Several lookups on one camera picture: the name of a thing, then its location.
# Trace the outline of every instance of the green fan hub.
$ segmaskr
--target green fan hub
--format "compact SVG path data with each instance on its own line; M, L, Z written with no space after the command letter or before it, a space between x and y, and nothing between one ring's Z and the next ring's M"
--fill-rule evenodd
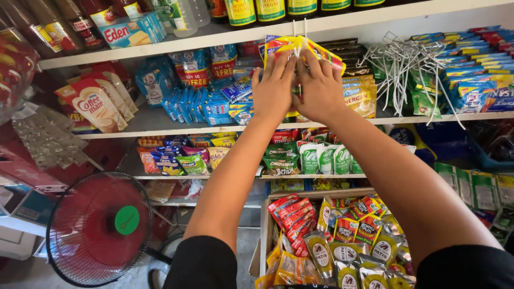
M133 233L139 225L139 212L134 206L125 206L116 214L114 220L116 230L122 235Z

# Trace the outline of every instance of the floor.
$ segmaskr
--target floor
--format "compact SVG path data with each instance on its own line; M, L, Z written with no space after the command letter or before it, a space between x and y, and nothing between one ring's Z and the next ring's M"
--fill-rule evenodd
M179 224L187 223L186 220L179 218ZM252 225L258 224L257 218L252 219ZM248 268L253 256L253 251L260 237L260 229L240 228L237 232L237 288L253 289L255 288L255 277L248 275ZM121 288L148 288L147 272L150 258L144 256L138 263L117 282L103 286L104 289L121 289ZM46 264L46 259L32 257L26 261L11 260L7 266L0 271L0 288L2 289L25 289L25 288L51 288L51 289L69 289L76 288L63 281L52 269Z

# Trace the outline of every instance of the electric fan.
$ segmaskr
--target electric fan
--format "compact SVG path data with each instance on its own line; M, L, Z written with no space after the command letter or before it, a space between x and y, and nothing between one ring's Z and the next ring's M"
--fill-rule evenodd
M86 288L118 280L143 253L171 264L148 246L151 224L140 182L120 172L92 174L54 206L46 229L48 262L66 282Z

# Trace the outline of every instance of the shelf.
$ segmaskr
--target shelf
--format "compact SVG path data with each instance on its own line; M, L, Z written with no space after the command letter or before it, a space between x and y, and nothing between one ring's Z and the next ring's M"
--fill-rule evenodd
M123 158L117 171L126 173L136 179L208 179L210 176L165 176L160 173L147 174L144 172L143 163L137 153L137 143L135 143L132 149ZM281 175L281 176L270 176L263 175L262 179L273 179L273 178L365 178L364 174L348 174L348 175Z
M363 24L484 8L509 3L514 3L514 0L430 0L407 5L311 19L308 20L307 32L315 33ZM304 21L296 22L296 33L298 35L305 34ZM104 51L84 53L76 56L43 60L40 61L39 64L41 69L59 68L100 61L157 55L167 52L183 51L215 45L254 41L264 39L267 34L293 35L293 24L283 23L239 31L231 31L231 27L229 25L209 24L200 28L196 34L188 38L177 38L173 35L168 35L165 41L161 43L112 50L106 49Z
M152 206L196 207L198 199L184 199L183 197L171 197L166 203L151 201ZM262 201L247 201L245 208L260 209Z
M513 118L514 112L503 113L480 113L480 114L462 114L458 118L464 120L479 119L499 119ZM399 124L399 123L419 123L428 122L429 117L392 117L390 113L377 111L377 118L369 119L372 124ZM434 119L434 121L457 121L454 115L443 115L442 119ZM283 123L277 129L305 129L319 128L325 125L318 122L298 122ZM119 138L119 137L140 137L155 135L177 135L177 134L195 134L195 133L216 133L216 132L241 132L245 129L244 125L232 126L216 126L209 127L206 123L185 124L171 120L166 111L160 107L151 109L145 103L140 106L139 111L135 113L135 117L128 122L128 126L122 132L109 134L87 134L79 135L82 139L96 138Z

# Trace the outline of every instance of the eden cheese box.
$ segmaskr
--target eden cheese box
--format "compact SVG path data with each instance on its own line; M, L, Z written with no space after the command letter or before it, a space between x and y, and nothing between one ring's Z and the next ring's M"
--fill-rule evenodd
M155 12L136 19L120 18L98 29L112 49L159 43L164 39Z

